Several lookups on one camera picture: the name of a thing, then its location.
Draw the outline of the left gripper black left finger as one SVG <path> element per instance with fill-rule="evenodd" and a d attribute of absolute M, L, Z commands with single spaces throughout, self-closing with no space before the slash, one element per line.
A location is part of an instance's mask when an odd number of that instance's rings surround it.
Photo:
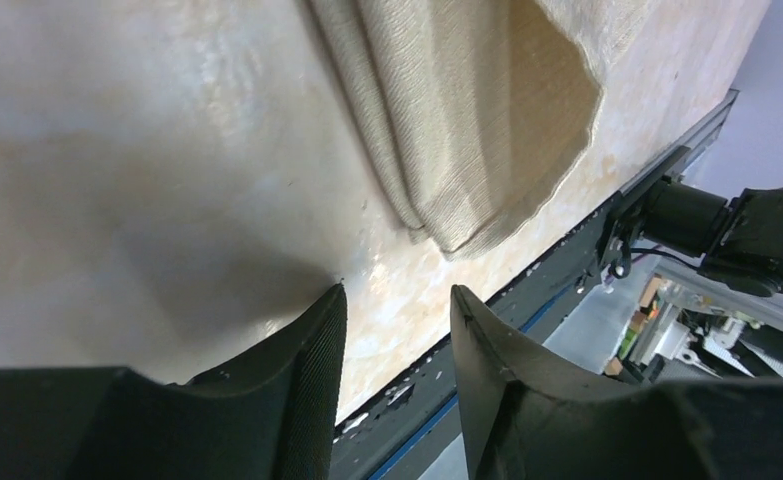
<path fill-rule="evenodd" d="M 0 369 L 0 479 L 324 479 L 346 324 L 338 284 L 183 385 L 127 367 Z"/>

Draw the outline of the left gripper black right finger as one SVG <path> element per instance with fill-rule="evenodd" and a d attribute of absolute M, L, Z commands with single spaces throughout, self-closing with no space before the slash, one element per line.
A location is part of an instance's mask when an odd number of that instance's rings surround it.
<path fill-rule="evenodd" d="M 565 360 L 451 289 L 473 479 L 783 479 L 783 380 L 635 386 Z"/>

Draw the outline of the beige cloth napkin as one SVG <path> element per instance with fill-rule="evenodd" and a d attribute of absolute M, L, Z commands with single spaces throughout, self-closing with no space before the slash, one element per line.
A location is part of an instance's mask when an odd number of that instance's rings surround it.
<path fill-rule="evenodd" d="M 414 241 L 472 259 L 588 148 L 650 1 L 312 1 L 372 168 Z"/>

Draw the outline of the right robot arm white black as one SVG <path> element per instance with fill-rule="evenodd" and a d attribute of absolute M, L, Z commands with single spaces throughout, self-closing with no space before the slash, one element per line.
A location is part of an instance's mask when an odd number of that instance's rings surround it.
<path fill-rule="evenodd" d="M 734 291 L 783 294 L 783 187 L 728 200 L 663 177 L 617 195 L 607 214 L 597 253 L 615 277 L 629 274 L 638 238 L 659 244 L 662 255 L 699 259 L 695 273 Z"/>

